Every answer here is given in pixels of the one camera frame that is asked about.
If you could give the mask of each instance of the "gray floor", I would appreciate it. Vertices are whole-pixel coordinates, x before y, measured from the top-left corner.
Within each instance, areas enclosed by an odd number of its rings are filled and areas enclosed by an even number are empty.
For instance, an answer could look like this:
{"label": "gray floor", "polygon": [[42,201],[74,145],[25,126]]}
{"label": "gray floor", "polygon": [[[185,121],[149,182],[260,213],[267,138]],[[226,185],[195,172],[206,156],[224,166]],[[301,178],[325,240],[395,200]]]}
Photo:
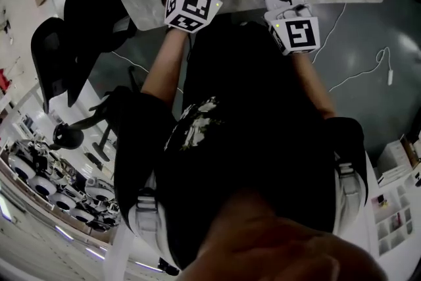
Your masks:
{"label": "gray floor", "polygon": [[[315,5],[319,17],[321,38],[326,39],[343,4]],[[261,20],[264,11],[235,13],[234,20]],[[384,145],[408,132],[421,106],[421,4],[414,0],[384,0],[381,4],[348,4],[337,28],[314,66],[327,88],[346,77],[376,66],[376,53],[389,46],[393,85],[387,85],[387,59],[374,73],[363,75],[333,90],[340,116],[357,119],[364,129],[365,146],[376,160]],[[117,53],[150,69],[164,37],[164,28],[138,32]],[[117,85],[129,85],[129,62],[115,55],[102,55],[90,80],[98,94]],[[256,57],[256,69],[259,59]],[[136,68],[139,81],[146,73]],[[184,82],[184,63],[180,85]],[[182,95],[178,93],[174,116],[181,113]]]}

